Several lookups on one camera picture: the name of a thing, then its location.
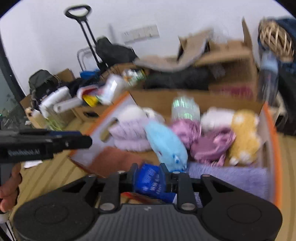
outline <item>black robotic device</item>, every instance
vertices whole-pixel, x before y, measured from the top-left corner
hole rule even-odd
[[[121,205],[120,193],[133,192],[137,169],[133,164],[106,179],[85,176],[25,203],[14,216],[16,233],[32,241],[270,241],[281,228],[272,203],[207,174],[169,173],[164,164],[160,177],[167,192],[177,193],[177,204]]]

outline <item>luggage trolley handle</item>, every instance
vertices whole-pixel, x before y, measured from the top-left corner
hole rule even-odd
[[[73,15],[73,14],[70,13],[71,10],[78,10],[78,9],[86,9],[87,12],[86,12],[84,15],[80,15],[80,16]],[[76,21],[80,24],[80,26],[81,26],[81,28],[82,28],[82,31],[83,31],[83,34],[84,34],[84,36],[85,36],[85,38],[86,38],[86,41],[87,41],[87,43],[88,43],[88,45],[89,45],[89,48],[90,48],[90,50],[91,50],[91,52],[92,52],[92,54],[93,54],[93,56],[94,56],[94,59],[95,59],[95,61],[96,61],[96,64],[97,64],[97,66],[98,66],[98,68],[99,68],[100,70],[103,70],[104,67],[105,67],[105,66],[104,66],[104,63],[101,63],[101,64],[99,63],[98,58],[96,57],[96,53],[94,52],[94,49],[93,49],[93,47],[92,47],[92,45],[91,45],[91,43],[90,43],[90,41],[89,41],[89,38],[88,38],[88,36],[87,36],[87,34],[86,34],[86,32],[85,32],[85,29],[84,29],[83,25],[82,25],[82,22],[85,22],[85,24],[86,24],[86,26],[87,26],[87,29],[89,30],[89,33],[90,33],[90,35],[91,35],[91,38],[92,38],[94,44],[96,44],[96,40],[95,40],[95,38],[94,38],[94,35],[93,35],[93,33],[92,33],[92,31],[91,31],[91,28],[89,27],[89,24],[88,24],[88,22],[87,22],[87,16],[88,16],[90,13],[91,13],[91,7],[88,6],[88,5],[72,6],[72,7],[69,7],[68,9],[65,10],[65,16],[66,16],[66,17],[71,18],[71,19],[74,19],[74,20],[76,20]]]

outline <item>yellow plush toy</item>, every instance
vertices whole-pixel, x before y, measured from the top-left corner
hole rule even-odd
[[[236,138],[229,149],[231,165],[238,163],[249,165],[257,158],[261,140],[257,135],[259,117],[251,110],[239,110],[235,112],[231,128]]]

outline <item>ribbed gray panel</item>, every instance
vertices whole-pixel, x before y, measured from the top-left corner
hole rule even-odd
[[[173,205],[124,204],[114,214],[101,215],[77,241],[217,241],[194,215]]]

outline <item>purple fabric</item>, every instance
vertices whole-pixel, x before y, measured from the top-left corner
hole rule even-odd
[[[225,153],[234,139],[235,134],[230,128],[220,128],[207,132],[191,145],[190,154],[200,163],[223,166]]]
[[[190,148],[193,142],[200,138],[202,132],[200,123],[189,119],[176,120],[170,128],[187,149]]]
[[[187,171],[192,178],[210,174],[237,188],[266,200],[271,199],[270,176],[267,168],[254,167],[210,167],[196,162],[188,162]],[[195,193],[198,207],[202,207],[198,193]]]
[[[109,127],[109,133],[114,137],[114,145],[121,150],[146,151],[151,146],[146,138],[144,126],[153,118],[140,118],[119,122]]]

